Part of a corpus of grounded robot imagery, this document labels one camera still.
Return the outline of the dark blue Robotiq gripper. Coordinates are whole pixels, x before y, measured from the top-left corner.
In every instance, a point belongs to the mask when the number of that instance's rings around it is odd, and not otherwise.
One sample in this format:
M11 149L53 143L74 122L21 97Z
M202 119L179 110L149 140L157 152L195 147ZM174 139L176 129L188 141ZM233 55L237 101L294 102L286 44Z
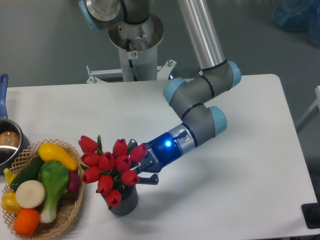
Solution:
M127 144L127 154L130 154L138 145L136 140L131 139ZM142 172L154 174L150 177L140 177L138 184L157 185L159 183L157 173L181 156L194 150L198 146L198 142L189 126L182 123L143 145L147 147L147 152L140 162L140 166L136 167L134 171L138 174Z

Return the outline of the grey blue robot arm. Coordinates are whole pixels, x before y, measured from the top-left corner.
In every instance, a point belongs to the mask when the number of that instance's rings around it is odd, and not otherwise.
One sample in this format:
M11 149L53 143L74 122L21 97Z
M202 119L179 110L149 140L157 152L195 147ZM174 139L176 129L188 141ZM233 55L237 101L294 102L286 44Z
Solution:
M81 0L80 10L94 31L108 29L117 47L125 82L155 81L158 45L164 36L161 20L150 12L147 0ZM135 168L151 173L141 184L156 185L161 169L216 137L227 128L224 113L205 103L235 87L242 78L238 66L226 60L205 0L180 0L181 10L201 75L190 81L171 80L163 90L181 124L146 144L148 152Z

